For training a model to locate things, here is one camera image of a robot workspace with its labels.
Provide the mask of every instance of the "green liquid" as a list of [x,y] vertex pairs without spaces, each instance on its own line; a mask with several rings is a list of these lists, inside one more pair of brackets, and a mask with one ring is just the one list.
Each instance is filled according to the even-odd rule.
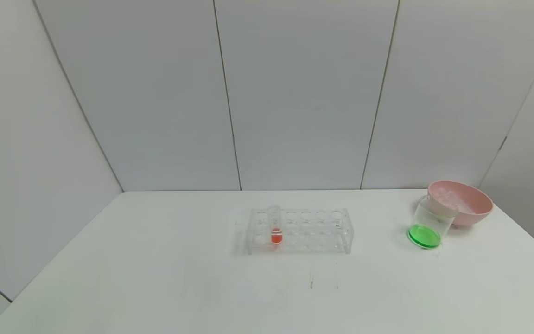
[[438,232],[422,224],[415,224],[407,231],[407,236],[416,245],[424,249],[434,249],[440,245]]

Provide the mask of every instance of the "red liquid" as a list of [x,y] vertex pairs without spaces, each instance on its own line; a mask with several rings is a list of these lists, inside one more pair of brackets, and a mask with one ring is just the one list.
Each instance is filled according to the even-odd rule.
[[271,230],[271,242],[275,245],[279,245],[281,241],[284,239],[284,236],[281,233],[281,230],[278,228],[274,228]]

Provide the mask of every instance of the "tabletop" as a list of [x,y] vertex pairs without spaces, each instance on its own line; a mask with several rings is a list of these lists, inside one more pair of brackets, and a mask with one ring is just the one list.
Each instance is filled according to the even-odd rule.
[[[534,239],[495,207],[422,250],[425,190],[127,192],[0,317],[0,334],[534,333]],[[347,208],[350,254],[244,251],[251,209]]]

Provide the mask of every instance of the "test tube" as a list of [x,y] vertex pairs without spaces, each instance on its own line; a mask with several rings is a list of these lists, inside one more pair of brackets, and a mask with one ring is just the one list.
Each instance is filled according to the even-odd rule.
[[277,205],[271,205],[267,208],[267,222],[271,229],[271,243],[279,245],[284,239],[281,232],[281,208]]

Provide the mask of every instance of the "pink bowl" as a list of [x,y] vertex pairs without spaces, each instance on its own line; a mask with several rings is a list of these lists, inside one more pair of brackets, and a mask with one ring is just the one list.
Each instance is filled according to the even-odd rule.
[[458,210],[454,225],[473,225],[494,209],[494,203],[481,190],[453,180],[432,182],[428,186],[428,195],[447,211]]

